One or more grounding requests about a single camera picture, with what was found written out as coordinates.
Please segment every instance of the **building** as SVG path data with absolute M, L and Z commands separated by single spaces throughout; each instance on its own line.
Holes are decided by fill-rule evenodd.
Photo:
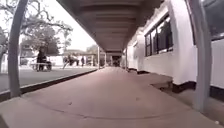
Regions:
M 211 85 L 224 89 L 224 18 L 220 14 L 224 2 L 205 0 L 203 4 L 212 34 Z M 128 43 L 128 68 L 171 76 L 175 85 L 196 82 L 197 44 L 189 12 L 184 0 L 166 1 L 156 9 Z

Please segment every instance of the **glass pane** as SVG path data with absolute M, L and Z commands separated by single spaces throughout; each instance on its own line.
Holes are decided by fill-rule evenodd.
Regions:
M 224 37 L 224 0 L 202 0 L 213 39 Z

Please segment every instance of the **window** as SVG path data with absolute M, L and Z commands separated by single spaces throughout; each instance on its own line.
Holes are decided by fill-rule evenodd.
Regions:
M 170 17 L 165 15 L 145 36 L 146 56 L 173 51 Z
M 224 0 L 203 0 L 213 40 L 224 38 Z

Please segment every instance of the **person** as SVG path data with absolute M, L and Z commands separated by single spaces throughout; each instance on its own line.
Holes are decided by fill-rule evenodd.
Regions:
M 44 65 L 42 63 L 45 63 L 46 59 L 47 59 L 47 57 L 45 55 L 44 48 L 41 47 L 39 49 L 39 53 L 37 55 L 37 70 L 38 71 L 44 70 Z
M 71 58 L 71 55 L 68 55 L 67 57 L 64 58 L 64 66 L 63 66 L 63 69 L 65 69 L 65 66 L 70 63 L 70 58 Z
M 71 55 L 68 55 L 68 57 L 65 57 L 64 58 L 64 66 L 63 66 L 63 69 L 65 68 L 65 66 L 67 64 L 69 64 L 70 66 L 72 66 L 75 62 L 75 59 L 71 56 Z
M 81 62 L 82 62 L 82 67 L 84 66 L 84 62 L 85 60 L 84 60 L 84 57 L 82 57 L 82 59 L 81 59 Z

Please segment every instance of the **tree foliage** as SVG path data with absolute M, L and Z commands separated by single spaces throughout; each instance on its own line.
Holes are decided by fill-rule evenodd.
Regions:
M 4 15 L 3 22 L 5 22 L 5 26 L 11 24 L 17 2 L 18 0 L 0 0 L 0 15 Z M 0 45 L 7 48 L 9 31 L 5 26 L 2 26 L 0 29 Z M 21 35 L 24 37 L 23 44 L 30 44 L 33 50 L 37 50 L 40 44 L 42 44 L 46 46 L 48 54 L 56 54 L 59 48 L 57 44 L 60 43 L 56 35 L 64 34 L 67 40 L 64 43 L 67 47 L 71 42 L 71 40 L 67 39 L 71 31 L 72 28 L 69 25 L 55 20 L 48 13 L 47 6 L 43 0 L 29 0 L 21 27 Z
M 91 54 L 98 54 L 98 46 L 96 44 L 94 44 L 94 45 L 88 47 L 86 51 Z
M 33 51 L 38 51 L 40 47 L 45 47 L 46 54 L 56 55 L 58 54 L 59 38 L 55 37 L 55 30 L 52 27 L 43 27 L 39 29 L 33 29 L 30 31 L 30 35 L 26 37 L 21 47 L 29 47 Z

